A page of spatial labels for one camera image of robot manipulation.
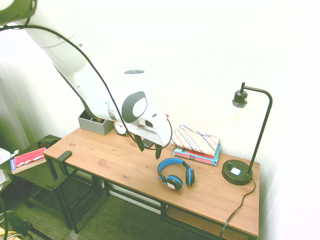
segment patterned fabric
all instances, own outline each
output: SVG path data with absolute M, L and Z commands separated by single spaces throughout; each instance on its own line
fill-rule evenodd
M 180 126 L 172 135 L 171 144 L 214 156 L 219 141 L 220 138 L 218 136 L 207 133 L 201 134 L 198 131 L 194 132 L 188 129 L 185 126 Z

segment lamp arm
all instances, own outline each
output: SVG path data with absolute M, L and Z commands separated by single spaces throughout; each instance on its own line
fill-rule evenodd
M 259 134 L 259 138 L 258 138 L 258 141 L 256 142 L 255 149 L 254 149 L 254 152 L 253 152 L 253 156 L 252 156 L 252 159 L 251 159 L 251 162 L 250 162 L 250 166 L 249 166 L 249 169 L 248 169 L 248 172 L 247 172 L 247 174 L 249 174 L 251 169 L 252 169 L 252 166 L 254 164 L 257 152 L 258 152 L 258 148 L 259 148 L 259 145 L 260 145 L 260 142 L 261 142 L 261 138 L 262 138 L 262 135 L 264 133 L 266 124 L 267 124 L 267 120 L 268 120 L 268 117 L 269 117 L 269 113 L 270 113 L 270 110 L 271 110 L 271 107 L 272 107 L 273 100 L 272 100 L 272 96 L 270 95 L 270 93 L 265 91 L 265 90 L 262 90 L 262 89 L 259 89 L 259 88 L 254 88 L 254 87 L 250 87 L 250 86 L 245 86 L 245 85 L 243 85 L 241 87 L 241 89 L 246 89 L 246 90 L 251 90 L 251 91 L 254 91 L 254 92 L 263 93 L 263 94 L 266 94 L 268 96 L 268 98 L 269 98 L 269 105 L 268 105 L 268 108 L 266 110 L 266 114 L 265 114 L 265 117 L 264 117 L 262 128 L 261 128 L 261 131 L 260 131 L 260 134 Z

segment gray storage box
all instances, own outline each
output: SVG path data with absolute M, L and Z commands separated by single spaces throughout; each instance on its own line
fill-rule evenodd
M 114 128 L 113 121 L 104 120 L 103 122 L 97 122 L 97 120 L 90 117 L 86 111 L 83 111 L 78 117 L 78 121 L 80 128 L 103 135 L 106 135 Z

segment desk lamp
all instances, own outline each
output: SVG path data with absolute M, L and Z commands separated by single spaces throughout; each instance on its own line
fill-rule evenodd
M 222 166 L 222 175 L 223 177 L 230 183 L 234 184 L 234 185 L 246 185 L 248 184 L 251 179 L 252 179 L 252 166 L 254 164 L 256 155 L 257 155 L 257 151 L 259 148 L 259 144 L 262 138 L 262 135 L 264 133 L 265 127 L 266 127 L 266 123 L 269 117 L 269 113 L 272 107 L 272 97 L 270 95 L 270 93 L 268 93 L 265 90 L 262 89 L 258 89 L 258 88 L 254 88 L 254 87 L 250 87 L 250 86 L 245 86 L 245 82 L 242 83 L 241 85 L 241 89 L 236 91 L 234 94 L 234 99 L 232 100 L 232 104 L 237 107 L 237 108 L 244 108 L 247 105 L 247 92 L 245 92 L 244 90 L 251 90 L 251 91 L 255 91 L 255 92 L 259 92 L 259 93 L 264 93 L 269 97 L 269 105 L 264 117 L 264 121 L 262 124 L 262 128 L 259 134 L 259 138 L 258 141 L 256 143 L 254 152 L 253 152 L 253 156 L 250 162 L 250 165 L 246 164 L 243 161 L 240 160 L 229 160 L 226 161 L 223 166 Z

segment book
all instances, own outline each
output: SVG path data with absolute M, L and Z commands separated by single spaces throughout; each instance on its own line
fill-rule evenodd
M 214 156 L 209 154 L 204 154 L 201 152 L 193 151 L 187 148 L 179 147 L 177 146 L 174 149 L 174 155 L 177 157 L 185 158 L 185 159 L 191 159 L 197 162 L 210 164 L 213 166 L 216 166 L 218 164 L 218 158 L 221 151 L 221 144 L 219 143 Z
M 10 159 L 12 174 L 20 173 L 24 170 L 46 162 L 46 158 L 44 155 L 45 150 L 46 148 L 43 147 Z
M 208 133 L 201 134 L 193 131 L 184 125 L 178 127 L 171 138 L 171 144 L 184 149 L 189 149 L 202 154 L 214 156 L 220 138 Z

